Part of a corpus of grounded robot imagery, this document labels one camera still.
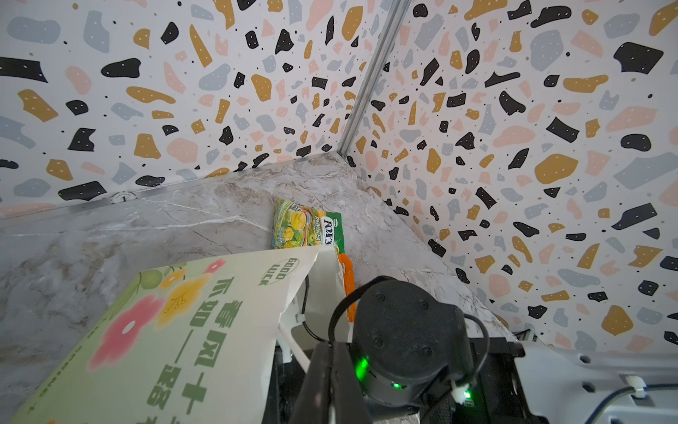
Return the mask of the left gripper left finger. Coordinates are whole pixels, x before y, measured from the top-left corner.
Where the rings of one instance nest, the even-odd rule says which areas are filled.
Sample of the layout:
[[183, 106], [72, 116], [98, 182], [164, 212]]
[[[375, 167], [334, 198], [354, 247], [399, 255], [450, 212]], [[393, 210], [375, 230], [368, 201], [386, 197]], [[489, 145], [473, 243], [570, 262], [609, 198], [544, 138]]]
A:
[[328, 424], [332, 346], [328, 342], [314, 349], [310, 365], [290, 418], [291, 424]]

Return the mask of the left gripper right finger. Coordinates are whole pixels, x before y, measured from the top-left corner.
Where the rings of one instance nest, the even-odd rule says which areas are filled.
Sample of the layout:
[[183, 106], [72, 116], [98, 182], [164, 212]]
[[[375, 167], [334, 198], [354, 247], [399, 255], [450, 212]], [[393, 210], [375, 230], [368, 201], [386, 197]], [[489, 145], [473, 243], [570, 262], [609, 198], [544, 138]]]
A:
[[373, 423], [356, 370], [351, 362], [349, 346], [345, 343], [335, 342], [333, 344], [331, 390], [335, 423]]

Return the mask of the pink orange Fox's candy bag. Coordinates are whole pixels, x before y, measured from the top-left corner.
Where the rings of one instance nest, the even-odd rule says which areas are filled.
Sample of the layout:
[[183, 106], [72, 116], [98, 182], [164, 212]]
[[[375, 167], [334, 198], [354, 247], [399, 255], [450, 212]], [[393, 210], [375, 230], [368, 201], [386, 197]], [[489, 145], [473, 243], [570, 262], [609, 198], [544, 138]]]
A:
[[[352, 294], [356, 289], [355, 276], [353, 270], [353, 264], [351, 259], [347, 254], [339, 254], [338, 256], [339, 263], [342, 264], [344, 270], [344, 291], [345, 295], [348, 296]], [[351, 304], [347, 310], [347, 317], [349, 323], [354, 323], [356, 316], [357, 307], [355, 304]]]

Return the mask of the white paper bag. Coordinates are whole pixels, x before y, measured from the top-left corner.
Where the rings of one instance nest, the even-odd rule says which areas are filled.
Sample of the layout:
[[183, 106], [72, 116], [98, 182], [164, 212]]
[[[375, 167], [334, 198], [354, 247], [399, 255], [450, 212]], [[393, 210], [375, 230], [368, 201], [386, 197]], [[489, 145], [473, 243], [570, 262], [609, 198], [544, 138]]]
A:
[[307, 370], [344, 298], [333, 247], [144, 270], [16, 423], [259, 423], [278, 371]]

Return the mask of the yellow green Fox's candy bag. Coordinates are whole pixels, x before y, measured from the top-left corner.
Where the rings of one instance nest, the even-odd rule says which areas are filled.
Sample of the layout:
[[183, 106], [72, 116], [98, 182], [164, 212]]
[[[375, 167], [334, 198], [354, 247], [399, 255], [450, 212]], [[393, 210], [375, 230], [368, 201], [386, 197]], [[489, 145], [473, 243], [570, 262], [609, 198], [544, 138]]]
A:
[[332, 246], [344, 254], [343, 217], [294, 201], [278, 199], [273, 222], [273, 249]]

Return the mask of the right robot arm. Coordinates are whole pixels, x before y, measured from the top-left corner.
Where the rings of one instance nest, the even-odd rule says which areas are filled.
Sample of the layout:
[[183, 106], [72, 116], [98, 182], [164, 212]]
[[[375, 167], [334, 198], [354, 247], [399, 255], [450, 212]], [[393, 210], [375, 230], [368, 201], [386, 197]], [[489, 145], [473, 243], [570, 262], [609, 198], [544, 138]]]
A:
[[349, 293], [346, 350], [371, 422], [674, 423], [677, 360], [491, 337], [477, 316], [380, 276]]

